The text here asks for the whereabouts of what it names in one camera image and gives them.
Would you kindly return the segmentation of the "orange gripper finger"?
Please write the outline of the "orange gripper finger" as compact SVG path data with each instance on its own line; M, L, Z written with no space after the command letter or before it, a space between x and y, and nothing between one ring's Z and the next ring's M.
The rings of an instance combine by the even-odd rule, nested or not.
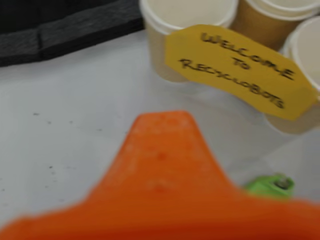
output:
M320 206L236 187L185 111L145 113L85 200L26 216L3 240L317 240Z

